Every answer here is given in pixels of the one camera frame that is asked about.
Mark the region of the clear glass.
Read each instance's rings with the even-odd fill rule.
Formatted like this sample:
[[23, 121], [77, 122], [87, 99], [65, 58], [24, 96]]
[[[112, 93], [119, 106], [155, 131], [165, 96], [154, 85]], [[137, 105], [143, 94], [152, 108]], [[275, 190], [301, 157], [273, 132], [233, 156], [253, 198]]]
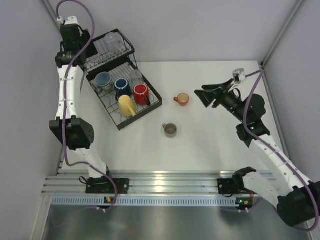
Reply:
[[121, 53], [122, 43], [117, 33], [110, 32], [106, 34], [104, 37], [104, 41], [111, 54], [115, 55], [115, 54]]
[[92, 56], [90, 58], [88, 58], [86, 60], [86, 63], [85, 63], [86, 67], [87, 68], [92, 68], [96, 65], [96, 57], [95, 56]]
[[143, 74], [140, 70], [134, 69], [130, 72], [130, 84], [131, 87], [134, 87], [137, 84], [141, 84], [144, 82]]

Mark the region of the yellow mug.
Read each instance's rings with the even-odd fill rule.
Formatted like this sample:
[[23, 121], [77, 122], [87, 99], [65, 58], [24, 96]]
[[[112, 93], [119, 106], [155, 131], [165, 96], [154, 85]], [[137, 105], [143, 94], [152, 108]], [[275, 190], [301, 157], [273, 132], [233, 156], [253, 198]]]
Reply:
[[134, 117], [136, 116], [136, 107], [134, 102], [128, 95], [122, 95], [118, 99], [118, 106], [123, 116]]

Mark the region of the red mug black handle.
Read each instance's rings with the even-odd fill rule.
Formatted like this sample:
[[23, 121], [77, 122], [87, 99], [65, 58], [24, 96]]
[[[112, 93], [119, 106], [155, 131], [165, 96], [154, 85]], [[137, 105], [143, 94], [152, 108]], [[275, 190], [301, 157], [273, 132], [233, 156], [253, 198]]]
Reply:
[[138, 105], [144, 106], [150, 106], [151, 102], [150, 102], [150, 92], [149, 92], [149, 88], [146, 84], [144, 83], [139, 83], [136, 84], [133, 87], [133, 96], [134, 96], [134, 100]]

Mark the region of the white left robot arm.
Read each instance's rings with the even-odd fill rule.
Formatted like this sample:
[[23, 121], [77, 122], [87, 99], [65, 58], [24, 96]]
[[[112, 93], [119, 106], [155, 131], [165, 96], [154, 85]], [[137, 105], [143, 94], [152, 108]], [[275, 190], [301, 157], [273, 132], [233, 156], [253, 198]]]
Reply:
[[94, 127], [82, 118], [80, 93], [88, 57], [96, 55], [92, 36], [79, 23], [60, 25], [60, 50], [55, 57], [59, 77], [59, 102], [55, 118], [49, 128], [63, 147], [67, 166], [84, 165], [89, 179], [87, 193], [123, 194], [111, 177], [108, 166], [102, 161], [93, 143]]

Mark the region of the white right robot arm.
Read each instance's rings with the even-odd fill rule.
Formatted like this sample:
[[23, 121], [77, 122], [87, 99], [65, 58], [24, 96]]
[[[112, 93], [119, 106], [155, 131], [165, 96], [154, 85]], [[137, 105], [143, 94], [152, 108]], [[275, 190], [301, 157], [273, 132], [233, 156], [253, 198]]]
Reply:
[[277, 146], [262, 121], [266, 113], [262, 96], [251, 92], [245, 99], [235, 94], [233, 79], [195, 90], [205, 107], [223, 106], [241, 123], [236, 127], [239, 139], [255, 153], [272, 173], [276, 182], [263, 177], [252, 167], [236, 171], [232, 180], [236, 190], [252, 191], [269, 202], [279, 217], [290, 227], [309, 220], [317, 225], [320, 220], [320, 183], [306, 177]]

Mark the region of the blue ceramic jug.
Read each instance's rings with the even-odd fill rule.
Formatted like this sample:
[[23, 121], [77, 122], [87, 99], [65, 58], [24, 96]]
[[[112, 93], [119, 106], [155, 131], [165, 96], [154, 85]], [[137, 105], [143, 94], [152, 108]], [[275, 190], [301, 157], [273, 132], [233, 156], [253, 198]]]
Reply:
[[112, 88], [112, 76], [109, 72], [101, 72], [95, 77], [95, 83], [98, 94], [109, 92]]

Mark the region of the olive green small cup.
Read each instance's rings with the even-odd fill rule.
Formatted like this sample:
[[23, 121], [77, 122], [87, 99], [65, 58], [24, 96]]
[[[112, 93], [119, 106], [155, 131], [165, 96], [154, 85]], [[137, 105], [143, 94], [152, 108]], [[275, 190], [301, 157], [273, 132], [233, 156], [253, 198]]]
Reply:
[[174, 138], [176, 136], [178, 128], [174, 123], [163, 123], [162, 127], [166, 137]]

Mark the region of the black wire dish rack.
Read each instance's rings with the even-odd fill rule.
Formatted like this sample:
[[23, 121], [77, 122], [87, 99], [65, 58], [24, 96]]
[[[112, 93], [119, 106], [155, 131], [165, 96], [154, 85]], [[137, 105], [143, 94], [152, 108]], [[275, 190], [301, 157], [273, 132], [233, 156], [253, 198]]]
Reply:
[[[85, 77], [91, 88], [94, 90], [96, 96], [104, 106], [108, 115], [112, 119], [113, 123], [120, 131], [162, 106], [163, 99], [158, 91], [152, 86], [152, 84], [145, 77], [143, 77], [143, 84], [147, 85], [149, 89], [150, 106], [135, 104], [136, 116], [126, 117], [122, 115], [118, 102], [116, 101], [114, 83], [117, 79], [121, 78], [127, 79], [130, 82], [130, 72], [133, 70], [138, 70], [139, 68], [137, 65], [135, 48], [133, 44], [117, 28], [111, 32], [118, 34], [118, 37], [122, 43], [121, 53], [110, 53], [104, 40], [106, 33], [95, 37], [92, 39], [92, 41], [98, 51], [98, 54], [95, 55], [96, 65], [91, 68], [87, 68], [85, 64]], [[112, 82], [109, 92], [98, 94], [96, 92], [97, 85], [95, 82], [95, 77], [101, 72], [110, 73]]]

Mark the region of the orange small cup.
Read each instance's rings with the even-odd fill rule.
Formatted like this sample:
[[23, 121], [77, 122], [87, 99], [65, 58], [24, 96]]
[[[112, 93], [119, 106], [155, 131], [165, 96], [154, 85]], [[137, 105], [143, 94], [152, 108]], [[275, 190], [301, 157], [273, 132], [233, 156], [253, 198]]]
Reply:
[[188, 104], [190, 96], [187, 93], [180, 93], [178, 96], [174, 97], [173, 100], [184, 107]]

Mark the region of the dark blue mug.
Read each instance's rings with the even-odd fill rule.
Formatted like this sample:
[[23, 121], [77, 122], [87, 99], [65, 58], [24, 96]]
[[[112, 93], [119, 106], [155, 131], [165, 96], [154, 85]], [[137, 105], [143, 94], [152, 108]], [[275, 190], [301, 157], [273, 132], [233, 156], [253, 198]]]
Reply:
[[121, 96], [126, 95], [126, 96], [131, 97], [131, 95], [132, 95], [130, 83], [125, 78], [117, 79], [114, 83], [114, 89], [115, 89], [115, 100], [117, 102], [119, 101], [119, 98]]

